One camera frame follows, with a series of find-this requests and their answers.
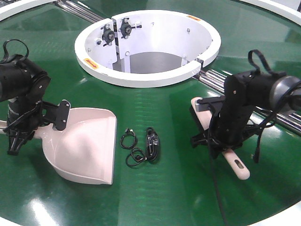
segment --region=green table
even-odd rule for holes
[[[104,17],[141,9],[165,9],[200,17],[220,33],[222,46],[207,69],[237,73],[250,70],[249,50],[258,48],[274,70],[301,77],[301,28],[273,13],[232,0],[85,0]],[[17,38],[27,43],[29,58],[44,68],[52,81],[44,100],[72,107],[113,111],[118,119],[113,185],[84,185],[67,181],[46,160],[41,141],[32,140],[18,157],[6,154],[8,141],[0,136],[0,216],[23,226],[199,226],[223,225],[217,203],[208,150],[193,149],[197,134],[190,116],[190,99],[215,92],[188,79],[162,88],[131,89],[102,82],[78,65],[73,45],[90,23],[47,4],[0,22],[0,42]],[[10,45],[10,52],[22,52]],[[0,105],[5,119],[7,103]],[[144,148],[145,129],[152,126],[161,140],[157,164],[136,169],[125,165],[128,151],[119,146],[125,128]],[[240,181],[219,156],[213,162],[222,204],[230,225],[248,225],[295,204],[301,198],[300,137],[275,126],[266,129],[261,160],[253,163],[256,137],[237,154],[251,177]]]

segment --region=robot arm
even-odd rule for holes
[[[29,50],[20,40],[14,41],[25,45],[26,55],[9,56],[6,46],[10,41],[4,42],[0,61],[0,102],[8,100],[7,126],[3,129],[8,135],[8,154],[18,155],[37,127],[53,123],[57,130],[65,129],[70,103],[63,100],[56,106],[42,100],[50,83],[47,72],[27,58]]]
[[[253,53],[259,56],[267,74],[253,62]],[[213,158],[229,148],[241,147],[245,140],[256,134],[258,144],[253,159],[258,162],[261,134],[266,127],[273,125],[267,124],[277,113],[291,114],[301,106],[299,78],[272,71],[258,50],[251,50],[248,59],[255,70],[227,77],[225,96],[196,101],[195,113],[210,110],[212,118],[208,129],[201,128],[201,134],[194,136],[191,142],[193,146],[208,145]],[[270,114],[260,124],[248,125],[256,107],[269,110]]]

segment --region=cable strap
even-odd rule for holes
[[[269,67],[269,64],[268,64],[267,60],[265,59],[264,55],[258,49],[250,50],[249,53],[248,53],[248,61],[249,61],[250,65],[252,65],[253,67],[256,68],[255,73],[260,73],[260,67],[256,63],[254,63],[253,53],[255,53],[259,57],[264,69],[269,74],[274,75],[274,76],[278,76],[278,77],[286,76],[286,72],[275,72],[275,71],[273,71]]]
[[[7,46],[7,44],[8,44],[9,42],[11,42],[11,41],[18,41],[18,42],[22,43],[22,44],[26,47],[26,54],[25,54],[25,56],[23,56],[19,61],[24,61],[24,60],[26,60],[27,57],[29,56],[29,49],[28,49],[27,45],[26,45],[24,42],[22,42],[22,41],[19,40],[19,39],[10,39],[10,40],[7,40],[7,41],[5,41],[5,42],[3,43],[4,56],[3,56],[3,59],[0,61],[0,64],[4,64],[4,63],[6,63],[6,62],[8,61],[9,53],[8,53],[8,50],[7,50],[7,47],[6,47],[6,46]]]

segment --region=pink dustpan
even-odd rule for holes
[[[72,108],[66,129],[39,127],[45,157],[63,178],[84,184],[112,184],[116,116],[109,110]]]

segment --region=label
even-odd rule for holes
[[[191,15],[188,15],[187,17],[193,19],[193,20],[196,20],[196,21],[200,21],[201,19],[200,18],[197,18],[195,16],[191,16]]]
[[[93,60],[91,60],[91,59],[89,59],[89,58],[84,59],[84,61],[85,61],[88,65],[90,65],[93,69],[99,68],[98,64],[95,63]]]

